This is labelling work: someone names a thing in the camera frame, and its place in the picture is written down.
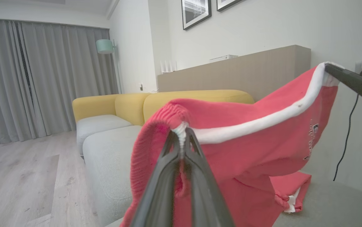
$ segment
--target red garment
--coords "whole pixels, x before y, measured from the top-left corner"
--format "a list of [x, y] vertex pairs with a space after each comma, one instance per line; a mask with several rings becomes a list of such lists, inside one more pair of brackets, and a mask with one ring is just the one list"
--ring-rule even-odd
[[298, 190], [298, 195], [294, 204], [294, 211], [303, 210], [303, 200], [310, 185], [311, 175], [302, 172], [295, 172], [285, 176], [269, 177], [275, 190], [275, 201], [283, 207], [283, 210], [289, 209], [289, 196], [294, 195]]
[[[321, 63], [253, 105], [175, 99], [143, 126], [134, 144], [133, 202], [121, 227], [132, 221], [168, 131], [180, 141], [193, 128], [237, 227], [270, 227], [283, 208], [269, 176], [301, 169], [327, 125], [338, 80]], [[191, 226], [189, 183], [176, 181], [174, 226]]]

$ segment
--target floor plank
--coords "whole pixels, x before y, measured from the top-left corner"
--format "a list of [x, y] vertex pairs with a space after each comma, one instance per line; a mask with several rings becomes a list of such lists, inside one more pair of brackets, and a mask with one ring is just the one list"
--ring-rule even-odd
[[0, 144], [1, 226], [99, 226], [75, 132]]

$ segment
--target framed picture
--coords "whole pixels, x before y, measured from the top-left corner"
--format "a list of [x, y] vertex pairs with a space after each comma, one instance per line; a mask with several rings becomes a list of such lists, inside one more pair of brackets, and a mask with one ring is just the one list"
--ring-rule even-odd
[[211, 17], [211, 0], [181, 0], [184, 30]]
[[216, 0], [216, 1], [217, 1], [217, 11], [222, 11], [242, 0]]

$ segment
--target yellow sofa backrest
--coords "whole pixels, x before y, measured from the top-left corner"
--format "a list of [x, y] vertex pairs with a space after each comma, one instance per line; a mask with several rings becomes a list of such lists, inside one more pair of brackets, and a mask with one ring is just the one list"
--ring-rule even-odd
[[167, 102], [180, 98], [209, 102], [254, 103], [251, 95], [240, 90], [193, 90], [83, 97], [73, 101], [73, 112], [76, 122], [83, 118], [113, 114], [133, 125], [143, 125]]

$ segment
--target gray curtain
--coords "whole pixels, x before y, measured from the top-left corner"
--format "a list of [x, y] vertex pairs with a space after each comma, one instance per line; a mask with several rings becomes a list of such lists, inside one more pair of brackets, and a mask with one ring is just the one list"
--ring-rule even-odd
[[0, 143], [75, 130], [71, 102], [117, 93], [107, 29], [0, 20]]
[[0, 143], [36, 138], [15, 23], [0, 20]]
[[22, 22], [33, 93], [47, 135], [75, 130], [75, 98], [117, 94], [112, 55], [101, 55], [96, 40], [108, 29]]

